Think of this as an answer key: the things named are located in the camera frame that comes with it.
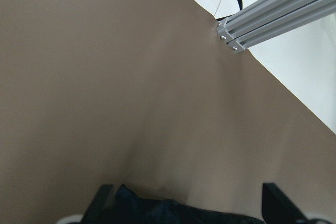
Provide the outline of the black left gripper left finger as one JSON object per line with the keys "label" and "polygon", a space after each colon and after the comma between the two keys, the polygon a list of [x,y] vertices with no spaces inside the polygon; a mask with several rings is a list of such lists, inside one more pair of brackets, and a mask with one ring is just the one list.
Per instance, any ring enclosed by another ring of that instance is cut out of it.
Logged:
{"label": "black left gripper left finger", "polygon": [[81,223],[104,223],[114,203],[114,191],[113,184],[101,185],[85,211]]}

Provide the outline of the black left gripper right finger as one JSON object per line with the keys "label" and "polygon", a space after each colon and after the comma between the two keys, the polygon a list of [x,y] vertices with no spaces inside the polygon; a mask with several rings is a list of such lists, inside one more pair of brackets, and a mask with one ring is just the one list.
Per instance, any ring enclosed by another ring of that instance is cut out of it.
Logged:
{"label": "black left gripper right finger", "polygon": [[262,218],[267,224],[308,223],[308,218],[275,183],[262,185]]}

